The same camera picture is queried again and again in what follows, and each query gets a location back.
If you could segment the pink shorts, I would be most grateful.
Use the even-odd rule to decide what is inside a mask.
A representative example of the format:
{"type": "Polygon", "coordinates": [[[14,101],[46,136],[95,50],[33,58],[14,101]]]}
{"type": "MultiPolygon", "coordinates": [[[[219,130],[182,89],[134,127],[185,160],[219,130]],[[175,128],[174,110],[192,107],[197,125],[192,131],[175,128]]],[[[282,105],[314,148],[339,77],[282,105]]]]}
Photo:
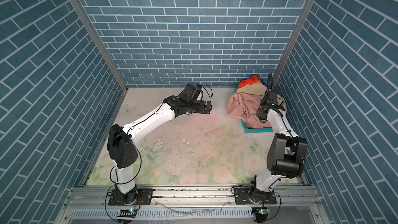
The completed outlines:
{"type": "Polygon", "coordinates": [[[259,106],[260,103],[257,103],[252,97],[244,96],[241,93],[233,93],[227,104],[227,113],[230,118],[242,120],[248,128],[271,128],[271,124],[268,121],[263,123],[256,116],[259,106]]]}

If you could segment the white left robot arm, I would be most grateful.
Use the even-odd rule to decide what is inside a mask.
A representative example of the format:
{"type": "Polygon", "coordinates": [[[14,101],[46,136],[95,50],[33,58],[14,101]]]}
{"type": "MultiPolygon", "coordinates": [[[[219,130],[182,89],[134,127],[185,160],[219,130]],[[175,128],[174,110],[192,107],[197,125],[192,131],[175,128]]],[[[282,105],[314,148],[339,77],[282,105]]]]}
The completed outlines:
{"type": "Polygon", "coordinates": [[[135,178],[138,174],[134,173],[133,164],[137,159],[142,160],[137,145],[147,134],[180,115],[208,115],[211,110],[211,101],[190,100],[182,95],[172,95],[142,118],[124,126],[114,124],[109,131],[107,150],[116,169],[117,181],[114,184],[117,189],[123,195],[135,191],[135,178]]]}

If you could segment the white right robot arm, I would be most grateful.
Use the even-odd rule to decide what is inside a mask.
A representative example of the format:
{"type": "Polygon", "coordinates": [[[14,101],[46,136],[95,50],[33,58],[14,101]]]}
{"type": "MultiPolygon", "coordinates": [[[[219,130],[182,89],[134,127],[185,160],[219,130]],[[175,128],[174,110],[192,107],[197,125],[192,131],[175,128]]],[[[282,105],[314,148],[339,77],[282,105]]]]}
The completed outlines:
{"type": "Polygon", "coordinates": [[[300,177],[304,172],[308,142],[293,130],[284,106],[277,99],[265,96],[256,113],[275,132],[266,158],[267,169],[251,182],[252,190],[258,194],[271,193],[280,181],[300,177]]]}

